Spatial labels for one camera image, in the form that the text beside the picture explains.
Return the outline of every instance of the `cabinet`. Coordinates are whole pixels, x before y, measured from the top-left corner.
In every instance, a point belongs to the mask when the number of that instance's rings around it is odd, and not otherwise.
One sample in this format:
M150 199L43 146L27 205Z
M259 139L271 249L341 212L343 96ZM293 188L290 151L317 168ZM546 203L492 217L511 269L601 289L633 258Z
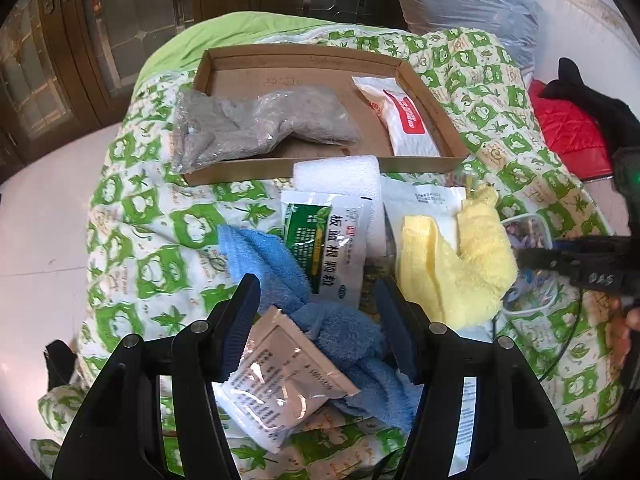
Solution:
M158 47L236 10L402 26L398 0L18 0L0 27L0 182L120 121Z

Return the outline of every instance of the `human hand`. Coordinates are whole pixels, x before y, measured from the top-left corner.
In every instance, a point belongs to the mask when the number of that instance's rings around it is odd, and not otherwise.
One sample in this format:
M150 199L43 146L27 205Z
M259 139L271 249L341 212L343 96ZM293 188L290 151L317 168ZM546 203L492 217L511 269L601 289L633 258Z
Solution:
M640 331L640 308L634 308L622 316L620 298L611 300L612 318L609 323L609 340L613 348L613 362L619 368L625 363L631 350L631 331Z

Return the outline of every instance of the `tile floor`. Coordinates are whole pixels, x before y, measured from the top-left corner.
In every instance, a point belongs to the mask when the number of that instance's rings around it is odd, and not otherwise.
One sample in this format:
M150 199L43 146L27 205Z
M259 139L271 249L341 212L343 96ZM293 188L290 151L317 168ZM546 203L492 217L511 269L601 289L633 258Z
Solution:
M116 131L77 140L0 186L0 413L25 449L50 436L36 406L47 387L42 351L53 339L70 341L84 319L86 210ZM612 181L587 188L628 234Z

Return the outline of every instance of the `green blanket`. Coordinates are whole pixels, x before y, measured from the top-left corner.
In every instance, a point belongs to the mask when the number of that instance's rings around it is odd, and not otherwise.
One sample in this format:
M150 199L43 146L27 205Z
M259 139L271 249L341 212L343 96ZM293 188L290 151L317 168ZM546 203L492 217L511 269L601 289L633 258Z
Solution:
M149 59L108 149L87 227L90 313L78 337L80 380L54 389L39 403L58 443L124 335L137 332L147 340L173 335L232 295L237 283L217 247L218 224L264 232L280 225L279 193L290 186L287 180L188 187L169 162L176 92L193 81L202 51L255 41L329 44L408 60L471 151L465 166L500 193L502 217L537 212L555 237L608 232L582 183L546 147L520 72L495 36L469 29L416 36L250 12L201 23ZM432 174L392 176L416 184L439 180ZM574 323L577 291L563 280L560 288L548 316L498 321L537 373L553 361ZM605 296L585 294L574 339L543 383L581 468L602 450L620 394L607 345L607 308ZM168 378L161 387L168 465L180 472ZM365 476L406 437L375 419L359 420L327 407L274 455L222 416L243 479ZM49 472L58 443L32 442L36 460Z

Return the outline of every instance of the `blue towel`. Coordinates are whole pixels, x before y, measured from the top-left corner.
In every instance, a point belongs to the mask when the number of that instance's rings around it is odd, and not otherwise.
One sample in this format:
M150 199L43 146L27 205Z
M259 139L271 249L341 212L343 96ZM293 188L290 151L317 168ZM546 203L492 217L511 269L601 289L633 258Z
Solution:
M246 273L260 280L261 314L275 305L289 315L309 300L311 286L305 273L277 236L220 224L218 245L235 282Z
M353 397L334 400L335 406L351 415L375 416L406 433L411 430L422 387L382 361L388 348L378 323L356 308L331 301L308 303L311 290L304 271L279 237L219 225L218 243L235 281L247 272L260 280L260 311L272 304L281 308L360 389Z

